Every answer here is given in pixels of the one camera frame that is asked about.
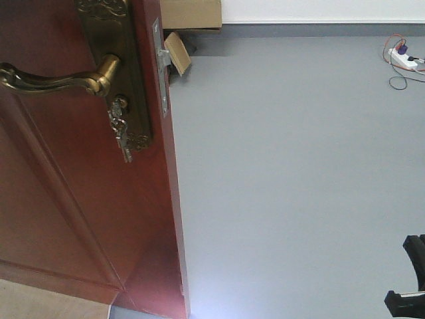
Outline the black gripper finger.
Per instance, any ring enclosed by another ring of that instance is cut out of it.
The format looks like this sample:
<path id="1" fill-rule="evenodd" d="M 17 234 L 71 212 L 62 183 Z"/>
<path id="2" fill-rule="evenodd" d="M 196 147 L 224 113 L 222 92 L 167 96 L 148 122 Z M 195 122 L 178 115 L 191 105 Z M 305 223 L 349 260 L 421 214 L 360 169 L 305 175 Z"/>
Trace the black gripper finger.
<path id="1" fill-rule="evenodd" d="M 414 268 L 418 291 L 424 291 L 424 234 L 408 235 L 402 246 Z"/>
<path id="2" fill-rule="evenodd" d="M 398 294 L 390 290 L 384 299 L 384 303 L 392 317 L 424 317 L 424 292 Z"/>

